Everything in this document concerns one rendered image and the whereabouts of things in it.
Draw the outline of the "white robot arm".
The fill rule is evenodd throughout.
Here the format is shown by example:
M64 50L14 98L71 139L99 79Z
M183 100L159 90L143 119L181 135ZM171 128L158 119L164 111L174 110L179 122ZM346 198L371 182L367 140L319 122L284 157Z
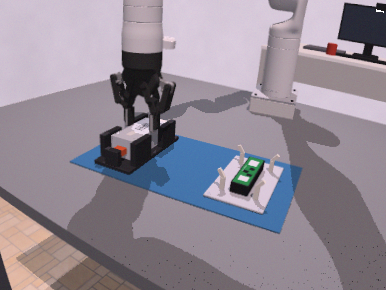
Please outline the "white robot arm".
M293 16L270 25L261 92L291 96L308 0L268 0L274 10ZM157 53L175 49L176 40L163 36L163 0L123 0L122 50Z

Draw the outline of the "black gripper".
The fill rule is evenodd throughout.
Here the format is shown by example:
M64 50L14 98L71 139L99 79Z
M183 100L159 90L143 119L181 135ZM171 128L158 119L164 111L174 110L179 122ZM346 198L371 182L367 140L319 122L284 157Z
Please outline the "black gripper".
M163 80L161 75L162 55L163 51L132 53L122 50L122 66L125 68L122 73L111 74L110 80L115 103L121 104L124 108L126 126L131 126L135 122L133 105L137 96L134 95L144 97L148 104L149 132L151 133L160 127L160 114L170 109L176 83ZM124 82L127 85L126 89ZM162 92L161 100L159 85Z

